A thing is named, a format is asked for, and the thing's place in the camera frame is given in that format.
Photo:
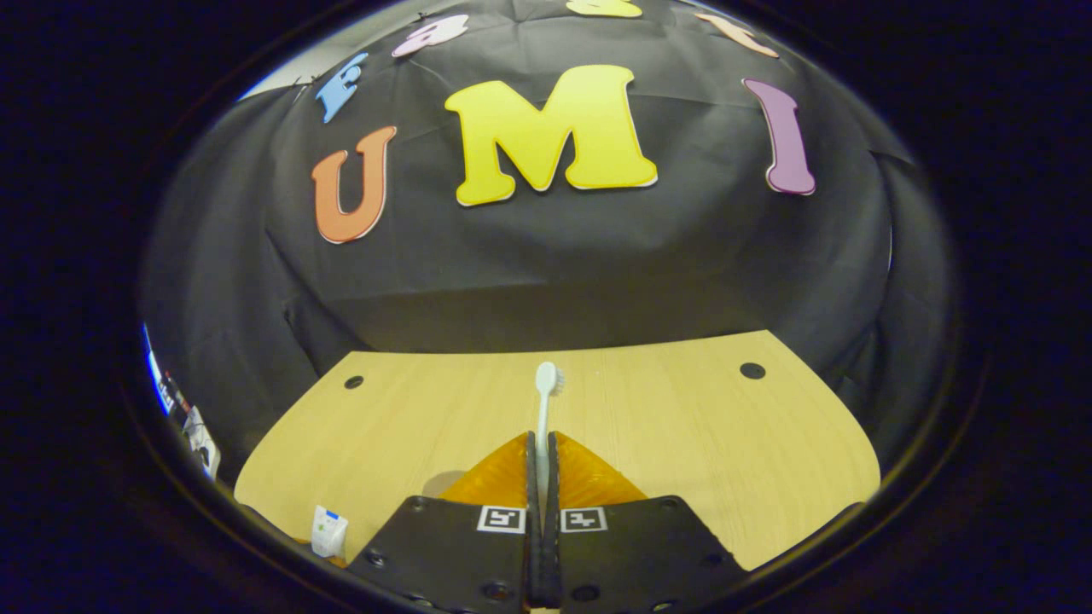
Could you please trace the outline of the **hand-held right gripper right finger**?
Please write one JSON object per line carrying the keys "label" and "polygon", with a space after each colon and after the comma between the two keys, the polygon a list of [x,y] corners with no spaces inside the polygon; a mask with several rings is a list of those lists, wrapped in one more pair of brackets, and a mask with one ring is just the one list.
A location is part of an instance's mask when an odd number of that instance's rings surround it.
{"label": "hand-held right gripper right finger", "polygon": [[561,613],[687,613],[747,571],[679,496],[565,506],[573,485],[549,434],[546,606]]}

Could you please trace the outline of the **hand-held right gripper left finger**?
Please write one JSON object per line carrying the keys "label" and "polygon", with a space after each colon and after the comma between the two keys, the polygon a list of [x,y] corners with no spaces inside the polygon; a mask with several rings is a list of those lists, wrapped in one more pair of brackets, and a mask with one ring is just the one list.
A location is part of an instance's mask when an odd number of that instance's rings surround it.
{"label": "hand-held right gripper left finger", "polygon": [[536,436],[517,437],[518,506],[410,496],[347,566],[353,576],[437,613],[527,613],[541,550]]}

